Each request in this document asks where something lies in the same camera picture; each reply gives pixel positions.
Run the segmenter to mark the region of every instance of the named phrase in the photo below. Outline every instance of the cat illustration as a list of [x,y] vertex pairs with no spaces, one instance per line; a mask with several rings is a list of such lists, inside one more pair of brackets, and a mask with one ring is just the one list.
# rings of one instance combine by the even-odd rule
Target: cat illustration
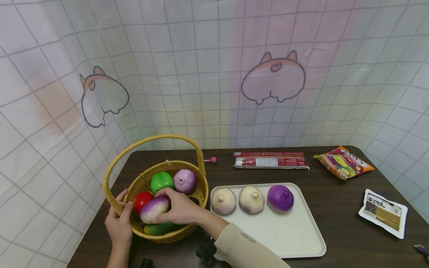
[[292,50],[286,58],[271,57],[266,52],[258,65],[244,77],[241,92],[244,97],[261,105],[265,99],[276,98],[278,102],[297,96],[305,85],[304,67],[297,61]]
[[99,66],[94,66],[92,75],[86,79],[80,75],[83,86],[81,99],[85,121],[93,128],[105,126],[107,113],[119,114],[127,106],[130,95],[124,86],[106,75]]

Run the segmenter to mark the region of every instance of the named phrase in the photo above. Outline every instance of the red package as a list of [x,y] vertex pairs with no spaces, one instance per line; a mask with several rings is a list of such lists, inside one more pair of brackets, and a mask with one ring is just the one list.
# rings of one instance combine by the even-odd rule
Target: red package
[[289,152],[236,152],[236,169],[310,169],[305,162],[304,153]]

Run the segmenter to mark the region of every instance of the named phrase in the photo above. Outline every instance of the human hand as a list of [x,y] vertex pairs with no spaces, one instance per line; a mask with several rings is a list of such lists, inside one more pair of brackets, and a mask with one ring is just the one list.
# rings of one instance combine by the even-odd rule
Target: human hand
[[123,210],[119,216],[113,207],[110,207],[109,214],[106,217],[104,224],[112,241],[112,247],[130,247],[133,239],[133,231],[131,230],[130,214],[133,209],[133,203],[123,202],[128,189],[123,190],[116,200],[121,204]]
[[178,193],[171,188],[164,188],[157,192],[155,197],[168,196],[171,201],[171,210],[158,215],[153,219],[153,223],[175,223],[175,224],[196,224],[198,216],[205,211],[204,208],[196,205],[185,194]]

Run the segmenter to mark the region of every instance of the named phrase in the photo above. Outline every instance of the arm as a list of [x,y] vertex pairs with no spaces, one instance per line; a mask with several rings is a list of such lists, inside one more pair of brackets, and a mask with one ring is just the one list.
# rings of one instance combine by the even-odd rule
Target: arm
[[167,195],[171,210],[154,219],[154,223],[196,224],[213,237],[220,259],[235,268],[290,268],[268,248],[212,212],[197,206],[183,193],[164,188],[155,197]]
[[115,210],[110,207],[109,214],[106,217],[104,224],[112,241],[112,252],[110,253],[109,263],[107,268],[127,268],[128,259],[130,257],[131,241],[133,239],[133,231],[130,225],[130,214],[133,209],[133,203],[128,204],[123,202],[128,189],[121,192],[116,200],[124,208],[122,215],[119,216]]

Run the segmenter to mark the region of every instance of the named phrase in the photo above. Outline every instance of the food packet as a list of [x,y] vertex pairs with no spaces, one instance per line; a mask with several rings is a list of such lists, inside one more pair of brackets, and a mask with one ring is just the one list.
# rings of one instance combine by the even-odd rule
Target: food packet
[[322,164],[338,178],[347,179],[374,170],[374,167],[352,155],[346,148],[340,146],[326,154],[315,155]]
[[236,169],[310,169],[300,152],[235,152]]
[[383,227],[399,239],[404,239],[408,207],[385,199],[370,189],[365,190],[359,216]]

